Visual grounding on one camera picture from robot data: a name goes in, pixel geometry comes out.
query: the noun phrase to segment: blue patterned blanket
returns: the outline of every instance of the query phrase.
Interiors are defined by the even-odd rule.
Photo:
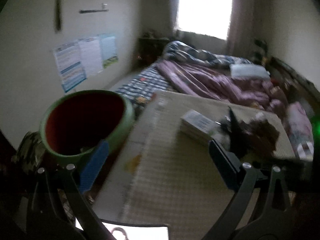
[[[252,64],[251,61],[245,58],[216,55],[206,50],[195,50],[180,41],[170,42],[164,48],[160,59],[134,77],[128,84],[116,90],[117,93],[131,101],[136,116],[142,112],[145,105],[150,101],[154,91],[168,90],[177,92],[156,68],[157,63],[163,59],[197,64],[214,69],[229,67],[230,64]]]

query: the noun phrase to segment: screen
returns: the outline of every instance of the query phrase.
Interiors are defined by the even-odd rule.
[[[102,224],[117,240],[169,240],[169,231],[165,226],[123,226],[103,221]],[[77,219],[76,227],[82,230]]]

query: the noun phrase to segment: purple comforter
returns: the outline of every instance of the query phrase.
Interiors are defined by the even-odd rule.
[[[288,101],[279,87],[262,79],[231,78],[200,65],[163,60],[161,75],[181,93],[273,112],[282,120]]]

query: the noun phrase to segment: green bowl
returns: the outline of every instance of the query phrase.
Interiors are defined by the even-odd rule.
[[[57,163],[81,170],[101,139],[112,154],[124,142],[134,122],[131,102],[111,91],[84,90],[60,98],[46,111],[40,134]]]

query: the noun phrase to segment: clutter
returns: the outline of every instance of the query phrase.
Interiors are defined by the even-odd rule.
[[[239,125],[248,140],[249,147],[256,154],[273,157],[280,132],[268,122],[263,113],[258,113],[248,124],[241,121]]]
[[[299,102],[288,106],[284,127],[296,157],[312,161],[314,152],[312,126]]]
[[[26,174],[33,174],[45,152],[39,132],[27,132],[11,161],[21,166]]]

